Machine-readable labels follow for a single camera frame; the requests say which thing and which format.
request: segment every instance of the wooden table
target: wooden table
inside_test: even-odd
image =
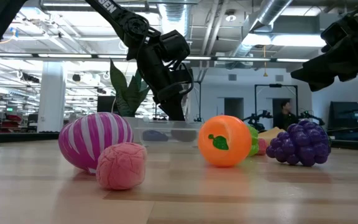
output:
[[[231,169],[195,148],[148,153],[144,183],[109,192],[56,141],[0,144],[0,224],[358,223],[358,151],[312,168],[252,157]]]

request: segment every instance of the person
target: person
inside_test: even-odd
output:
[[[287,130],[289,125],[296,124],[298,122],[298,118],[291,113],[291,103],[289,100],[284,100],[281,103],[281,109],[281,112],[277,113],[273,117],[273,127]]]

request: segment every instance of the pink fabric ball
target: pink fabric ball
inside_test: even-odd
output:
[[[96,173],[100,153],[107,147],[133,142],[129,123],[112,113],[95,113],[66,125],[59,134],[59,148],[75,167]]]
[[[106,148],[99,157],[96,178],[105,189],[126,190],[144,180],[146,148],[122,143]]]
[[[266,155],[267,142],[264,139],[259,139],[259,151],[257,153],[258,156]]]

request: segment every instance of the wall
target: wall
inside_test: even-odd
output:
[[[284,75],[286,85],[299,85],[299,106],[304,110],[310,110],[311,92],[307,84],[293,80],[285,69],[272,68],[268,69],[268,77],[264,77],[263,69],[254,71],[251,69],[231,70],[224,68],[210,68],[205,76],[201,87],[201,117],[204,120],[210,119],[217,115],[218,98],[243,98],[244,99],[244,117],[255,113],[255,84],[272,84],[275,83],[276,75]],[[237,74],[237,81],[229,81],[228,74]],[[189,119],[193,120],[198,117],[199,91],[200,86],[195,84],[195,89],[190,93],[190,115]],[[273,98],[292,98],[295,101],[294,94],[287,88],[268,88],[259,87],[257,95],[257,109],[272,111]],[[272,119],[261,119],[265,128],[272,128]]]
[[[358,102],[358,77],[340,82],[335,79],[334,84],[312,94],[313,111],[328,124],[329,106],[332,101]]]

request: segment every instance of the orange toy fruit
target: orange toy fruit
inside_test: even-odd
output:
[[[204,158],[218,167],[231,167],[243,161],[252,146],[247,126],[232,116],[216,116],[201,127],[198,148]]]

